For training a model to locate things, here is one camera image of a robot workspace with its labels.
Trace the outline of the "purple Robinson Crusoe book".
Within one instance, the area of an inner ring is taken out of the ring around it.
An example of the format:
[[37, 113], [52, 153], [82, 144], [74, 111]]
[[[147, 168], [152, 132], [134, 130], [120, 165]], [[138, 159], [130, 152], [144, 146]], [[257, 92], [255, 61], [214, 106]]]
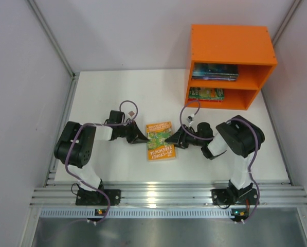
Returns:
[[237, 81], [238, 76], [192, 76], [191, 79], [204, 81]]

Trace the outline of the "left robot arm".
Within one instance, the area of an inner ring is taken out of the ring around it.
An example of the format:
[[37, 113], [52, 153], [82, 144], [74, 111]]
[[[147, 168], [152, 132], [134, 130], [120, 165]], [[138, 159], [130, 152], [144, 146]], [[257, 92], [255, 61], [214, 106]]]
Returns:
[[104, 124], [82, 125], [68, 121], [54, 149], [54, 156], [65, 165], [67, 173], [79, 181], [78, 196], [101, 200], [104, 192], [102, 179], [93, 170], [91, 156], [100, 140], [125, 138], [129, 144], [147, 143], [149, 140], [134, 120], [125, 121], [122, 111], [111, 110]]

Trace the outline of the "red treehouse book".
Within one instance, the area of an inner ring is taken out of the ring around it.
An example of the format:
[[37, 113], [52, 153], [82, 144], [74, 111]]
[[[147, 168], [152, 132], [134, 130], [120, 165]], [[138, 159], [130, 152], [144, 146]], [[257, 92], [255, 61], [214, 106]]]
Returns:
[[188, 101], [200, 101], [200, 102], [223, 102], [224, 99], [216, 99], [216, 98], [188, 98]]

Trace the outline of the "orange green treehouse book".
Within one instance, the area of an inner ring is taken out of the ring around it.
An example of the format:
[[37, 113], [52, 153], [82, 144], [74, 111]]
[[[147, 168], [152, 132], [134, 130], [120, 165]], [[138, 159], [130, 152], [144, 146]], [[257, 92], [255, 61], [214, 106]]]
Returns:
[[163, 161], [176, 158], [173, 144], [165, 142], [173, 134], [170, 121], [146, 125], [148, 161]]

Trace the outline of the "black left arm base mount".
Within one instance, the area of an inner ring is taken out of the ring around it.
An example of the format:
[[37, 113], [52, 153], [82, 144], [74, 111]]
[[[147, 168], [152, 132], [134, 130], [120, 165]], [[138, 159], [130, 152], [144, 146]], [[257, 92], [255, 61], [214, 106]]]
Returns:
[[[118, 205], [121, 199], [121, 190], [119, 189], [105, 189], [104, 193], [110, 200], [110, 205]], [[76, 202], [77, 206], [107, 206], [108, 201], [104, 195], [97, 191], [87, 191], [80, 188], [77, 192]]]

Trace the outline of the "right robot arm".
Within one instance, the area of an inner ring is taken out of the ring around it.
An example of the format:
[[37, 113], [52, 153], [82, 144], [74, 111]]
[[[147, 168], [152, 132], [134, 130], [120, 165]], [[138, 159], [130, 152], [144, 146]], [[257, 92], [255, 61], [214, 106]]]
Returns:
[[165, 142], [182, 149], [188, 148], [189, 145], [198, 146], [203, 156], [209, 160], [223, 155], [226, 151], [232, 151], [232, 176], [226, 188], [211, 191], [213, 204], [223, 209], [231, 205], [258, 204], [259, 187], [252, 176], [251, 168], [265, 141], [263, 131], [240, 115], [217, 125], [216, 130], [217, 134], [214, 135], [207, 122], [199, 123], [196, 130], [181, 125]]

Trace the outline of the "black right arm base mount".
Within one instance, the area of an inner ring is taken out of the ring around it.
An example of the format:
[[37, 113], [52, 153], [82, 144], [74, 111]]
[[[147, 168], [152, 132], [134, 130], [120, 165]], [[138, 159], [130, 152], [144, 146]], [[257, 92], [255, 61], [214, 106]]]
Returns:
[[221, 208], [228, 208], [233, 205], [246, 205], [254, 206], [258, 200], [258, 193], [256, 189], [213, 189], [211, 191], [213, 205]]

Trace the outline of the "blue ocean cover book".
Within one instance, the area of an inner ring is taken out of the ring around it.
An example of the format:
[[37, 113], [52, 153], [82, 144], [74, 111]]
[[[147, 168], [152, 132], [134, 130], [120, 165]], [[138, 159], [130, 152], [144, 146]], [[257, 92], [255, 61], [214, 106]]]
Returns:
[[238, 76], [238, 66], [235, 64], [195, 63], [192, 75], [207, 76]]

